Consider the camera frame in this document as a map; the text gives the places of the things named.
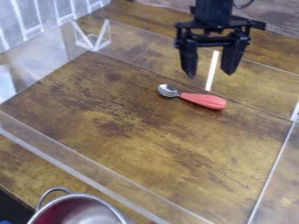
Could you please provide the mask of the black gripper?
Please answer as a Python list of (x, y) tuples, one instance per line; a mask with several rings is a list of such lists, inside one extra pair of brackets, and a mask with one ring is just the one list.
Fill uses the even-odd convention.
[(233, 0), (196, 0), (193, 20), (175, 25), (175, 47), (180, 50), (181, 70), (196, 75), (197, 47), (223, 46), (220, 69), (232, 75), (249, 42), (252, 22), (232, 15)]

